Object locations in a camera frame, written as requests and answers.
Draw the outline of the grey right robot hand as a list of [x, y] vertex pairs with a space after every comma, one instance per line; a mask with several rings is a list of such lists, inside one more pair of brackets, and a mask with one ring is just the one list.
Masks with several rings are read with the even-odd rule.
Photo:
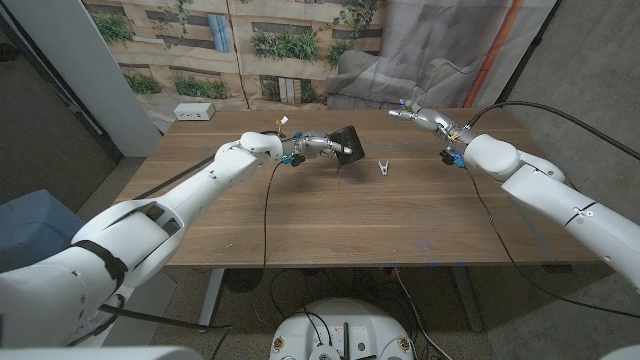
[[400, 109], [388, 111], [388, 115], [406, 120], [425, 133], [431, 133], [450, 143], [468, 145], [477, 137], [471, 130], [466, 129], [443, 113], [431, 108], [418, 105], [415, 101], [400, 100]]

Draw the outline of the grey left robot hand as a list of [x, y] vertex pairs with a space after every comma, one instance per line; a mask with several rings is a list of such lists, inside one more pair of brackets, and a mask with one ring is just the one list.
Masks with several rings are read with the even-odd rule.
[[354, 150], [337, 141], [333, 141], [327, 134], [303, 133], [281, 142], [284, 155], [300, 155], [305, 158], [317, 156], [336, 157], [351, 155]]

